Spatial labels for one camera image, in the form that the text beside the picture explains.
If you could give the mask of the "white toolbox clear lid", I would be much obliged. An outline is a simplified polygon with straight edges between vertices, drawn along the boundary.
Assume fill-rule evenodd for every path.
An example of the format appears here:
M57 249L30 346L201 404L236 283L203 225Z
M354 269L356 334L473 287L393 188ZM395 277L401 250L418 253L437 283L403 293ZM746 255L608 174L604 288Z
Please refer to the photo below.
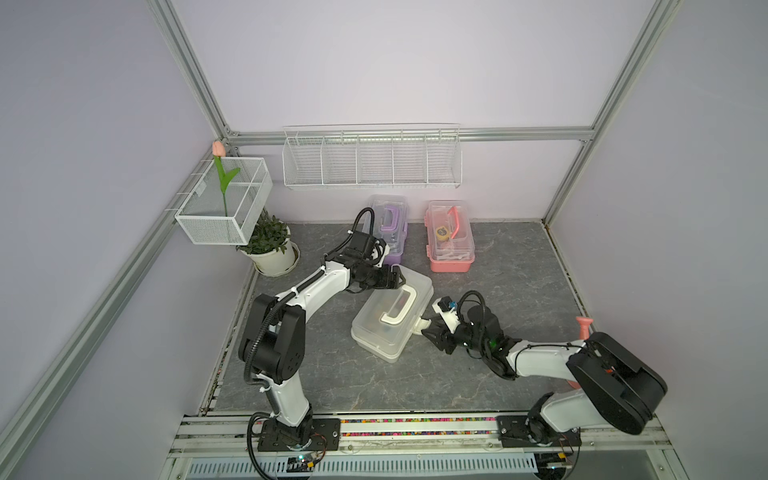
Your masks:
M400 267L405 284L395 290L375 290L351 325L352 339L389 363L398 361L434 294L430 277Z

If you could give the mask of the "purple toolbox clear lid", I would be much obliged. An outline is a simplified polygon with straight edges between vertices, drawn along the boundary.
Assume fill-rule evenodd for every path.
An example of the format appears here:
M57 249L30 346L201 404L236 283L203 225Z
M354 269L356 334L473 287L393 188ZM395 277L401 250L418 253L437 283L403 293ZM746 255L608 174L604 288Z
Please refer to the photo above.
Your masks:
M408 232L408 202L404 196L373 195L368 205L374 210L373 235L384 240L389 253L387 265L401 264Z

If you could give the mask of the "pink toolbox clear lid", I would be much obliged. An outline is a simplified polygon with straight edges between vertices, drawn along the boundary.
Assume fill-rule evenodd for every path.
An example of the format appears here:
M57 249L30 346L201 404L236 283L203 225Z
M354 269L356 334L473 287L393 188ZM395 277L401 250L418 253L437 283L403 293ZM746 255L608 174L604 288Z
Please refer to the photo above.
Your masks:
M467 273L475 261L475 242L466 203L431 201L424 224L430 269L435 273Z

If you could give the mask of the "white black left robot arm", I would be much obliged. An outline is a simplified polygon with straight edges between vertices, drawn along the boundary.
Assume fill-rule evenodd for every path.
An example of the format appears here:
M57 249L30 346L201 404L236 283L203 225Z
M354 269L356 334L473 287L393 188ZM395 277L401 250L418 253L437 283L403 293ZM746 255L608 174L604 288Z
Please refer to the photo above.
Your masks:
M312 406L299 376L307 321L343 291L405 284L400 268L384 263L388 245L374 235L374 221L373 208L360 210L347 237L324 254L317 270L282 293L258 295L252 304L238 350L243 380L267 395L269 419L286 444L305 446L313 435Z

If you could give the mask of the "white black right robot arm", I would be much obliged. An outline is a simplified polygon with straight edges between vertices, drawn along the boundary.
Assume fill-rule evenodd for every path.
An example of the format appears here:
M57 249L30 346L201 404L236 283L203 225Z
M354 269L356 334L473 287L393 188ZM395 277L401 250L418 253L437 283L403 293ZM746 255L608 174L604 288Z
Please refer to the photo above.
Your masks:
M600 425L638 435L668 392L658 373L605 332L564 342L532 342L507 335L484 297L474 290L459 300L436 300L416 330L446 354L457 348L467 350L503 380L547 377L577 384L569 392L542 395L523 416L501 420L504 440L549 446L580 429Z

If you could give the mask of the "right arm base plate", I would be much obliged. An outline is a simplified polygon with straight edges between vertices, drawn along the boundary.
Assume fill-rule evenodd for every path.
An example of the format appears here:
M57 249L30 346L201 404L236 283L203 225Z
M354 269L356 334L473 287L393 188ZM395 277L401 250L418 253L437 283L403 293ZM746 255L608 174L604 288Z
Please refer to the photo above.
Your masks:
M528 415L500 415L496 418L499 440L504 448L522 447L580 447L577 430L556 432L543 421Z

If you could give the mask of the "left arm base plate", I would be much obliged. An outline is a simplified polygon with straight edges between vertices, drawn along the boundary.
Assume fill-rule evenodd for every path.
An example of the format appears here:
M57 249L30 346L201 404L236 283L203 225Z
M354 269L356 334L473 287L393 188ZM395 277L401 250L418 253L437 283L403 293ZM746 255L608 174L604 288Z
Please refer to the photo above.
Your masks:
M310 419L290 427L277 419L266 420L257 443L259 452L337 451L341 440L339 418Z

